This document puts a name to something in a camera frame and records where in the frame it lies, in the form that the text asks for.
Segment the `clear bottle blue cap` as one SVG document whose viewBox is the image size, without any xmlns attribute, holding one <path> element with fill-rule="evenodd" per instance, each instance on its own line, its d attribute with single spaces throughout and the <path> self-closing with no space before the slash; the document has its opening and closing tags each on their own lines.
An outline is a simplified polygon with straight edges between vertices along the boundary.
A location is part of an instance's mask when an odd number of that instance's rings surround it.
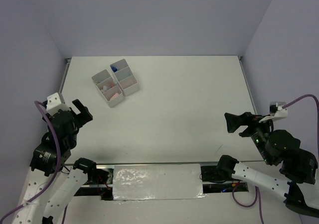
<svg viewBox="0 0 319 224">
<path fill-rule="evenodd" d="M 113 72 L 117 72 L 118 69 L 115 66 L 111 65 L 110 67 L 111 67 Z"/>
</svg>

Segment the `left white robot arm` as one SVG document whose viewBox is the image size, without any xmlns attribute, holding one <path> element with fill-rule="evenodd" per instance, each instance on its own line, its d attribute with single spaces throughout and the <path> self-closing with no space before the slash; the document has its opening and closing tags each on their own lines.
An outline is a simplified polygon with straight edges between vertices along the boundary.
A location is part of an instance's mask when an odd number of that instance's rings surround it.
<svg viewBox="0 0 319 224">
<path fill-rule="evenodd" d="M 44 103 L 35 102 L 48 131 L 33 152 L 27 187 L 21 204 L 14 211 L 14 224 L 64 223 L 67 207 L 79 188 L 96 181 L 96 163 L 79 158 L 61 186 L 53 186 L 62 172 L 65 161 L 77 144 L 79 129 L 92 121 L 88 108 L 78 99 L 75 113 L 59 97 L 50 97 Z"/>
</svg>

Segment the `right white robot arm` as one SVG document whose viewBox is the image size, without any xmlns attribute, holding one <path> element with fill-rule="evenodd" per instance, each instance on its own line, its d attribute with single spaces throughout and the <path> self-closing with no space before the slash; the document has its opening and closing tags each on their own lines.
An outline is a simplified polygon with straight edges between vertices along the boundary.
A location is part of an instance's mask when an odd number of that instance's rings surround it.
<svg viewBox="0 0 319 224">
<path fill-rule="evenodd" d="M 318 218 L 319 164 L 311 152 L 301 149 L 299 139 L 284 129 L 274 129 L 274 122 L 286 118 L 286 115 L 279 112 L 269 115 L 226 112 L 224 117 L 228 133 L 246 127 L 239 136 L 251 138 L 265 164 L 278 167 L 285 179 L 254 170 L 229 155 L 220 157 L 217 176 L 222 180 L 233 178 L 250 183 L 276 196 L 289 210 Z"/>
</svg>

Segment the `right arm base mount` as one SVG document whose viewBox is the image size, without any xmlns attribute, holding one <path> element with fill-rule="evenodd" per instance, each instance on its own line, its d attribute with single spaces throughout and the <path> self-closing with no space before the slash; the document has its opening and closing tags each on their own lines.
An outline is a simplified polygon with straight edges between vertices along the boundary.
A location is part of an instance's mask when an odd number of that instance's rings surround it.
<svg viewBox="0 0 319 224">
<path fill-rule="evenodd" d="M 222 176 L 217 166 L 201 166 L 199 178 L 202 180 L 204 194 L 248 192 L 248 185 L 244 181 Z"/>
</svg>

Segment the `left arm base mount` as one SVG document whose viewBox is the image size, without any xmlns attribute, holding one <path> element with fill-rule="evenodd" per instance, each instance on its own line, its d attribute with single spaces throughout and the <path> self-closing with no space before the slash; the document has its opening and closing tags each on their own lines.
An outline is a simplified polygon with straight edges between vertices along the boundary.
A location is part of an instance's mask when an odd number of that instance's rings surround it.
<svg viewBox="0 0 319 224">
<path fill-rule="evenodd" d="M 95 196 L 103 201 L 112 201 L 113 174 L 112 168 L 98 168 L 96 162 L 80 158 L 73 164 L 62 187 L 75 197 Z"/>
</svg>

